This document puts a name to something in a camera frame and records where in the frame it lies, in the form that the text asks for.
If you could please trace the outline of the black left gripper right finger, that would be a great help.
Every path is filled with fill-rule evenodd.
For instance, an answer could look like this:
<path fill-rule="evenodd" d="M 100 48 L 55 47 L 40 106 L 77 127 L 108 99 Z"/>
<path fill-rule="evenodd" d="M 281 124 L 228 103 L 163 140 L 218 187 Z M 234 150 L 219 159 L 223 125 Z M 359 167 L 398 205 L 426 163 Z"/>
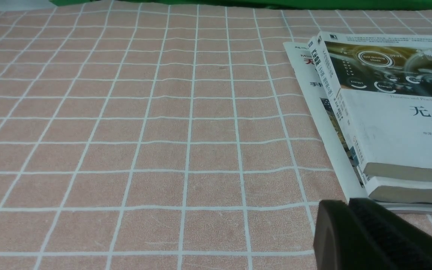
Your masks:
<path fill-rule="evenodd" d="M 432 236 L 367 198 L 349 209 L 394 270 L 432 270 Z"/>

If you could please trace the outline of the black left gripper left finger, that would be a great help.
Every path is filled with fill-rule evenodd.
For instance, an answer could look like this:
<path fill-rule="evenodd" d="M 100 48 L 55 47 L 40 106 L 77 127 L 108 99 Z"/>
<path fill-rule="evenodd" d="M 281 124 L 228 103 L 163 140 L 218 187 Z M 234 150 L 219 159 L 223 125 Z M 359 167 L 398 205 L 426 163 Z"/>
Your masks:
<path fill-rule="evenodd" d="M 319 202 L 313 248 L 318 270 L 396 269 L 343 201 Z"/>

